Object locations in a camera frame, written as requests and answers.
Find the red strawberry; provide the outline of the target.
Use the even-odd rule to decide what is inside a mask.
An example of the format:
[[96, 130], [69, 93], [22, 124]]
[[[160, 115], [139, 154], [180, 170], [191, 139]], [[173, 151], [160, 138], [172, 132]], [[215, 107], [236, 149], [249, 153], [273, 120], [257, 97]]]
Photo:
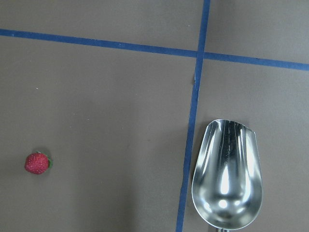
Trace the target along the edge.
[[31, 174], [39, 175], [45, 173], [52, 166], [53, 161], [48, 155], [36, 151], [26, 157], [24, 168]]

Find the silver metal scoop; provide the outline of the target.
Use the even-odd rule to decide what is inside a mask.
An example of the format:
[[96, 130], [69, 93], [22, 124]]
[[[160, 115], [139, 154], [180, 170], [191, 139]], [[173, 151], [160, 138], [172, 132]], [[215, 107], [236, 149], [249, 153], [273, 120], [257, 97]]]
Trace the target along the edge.
[[263, 181], [255, 132], [224, 119], [205, 130], [191, 194], [200, 217], [219, 232], [250, 225], [263, 200]]

